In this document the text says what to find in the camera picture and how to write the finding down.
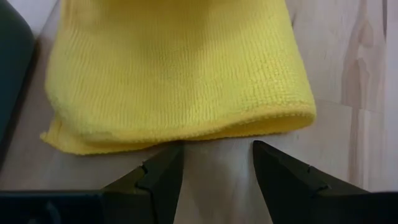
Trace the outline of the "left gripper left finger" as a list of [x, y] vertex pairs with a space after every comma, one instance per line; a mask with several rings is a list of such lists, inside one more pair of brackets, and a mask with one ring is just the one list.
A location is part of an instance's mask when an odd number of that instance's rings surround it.
[[99, 190], [1, 192], [1, 223], [173, 223], [184, 150], [164, 149]]

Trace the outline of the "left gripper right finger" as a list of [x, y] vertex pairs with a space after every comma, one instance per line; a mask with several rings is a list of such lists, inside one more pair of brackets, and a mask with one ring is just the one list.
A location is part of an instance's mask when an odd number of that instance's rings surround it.
[[252, 158], [273, 223], [397, 223], [397, 192], [368, 192], [263, 141]]

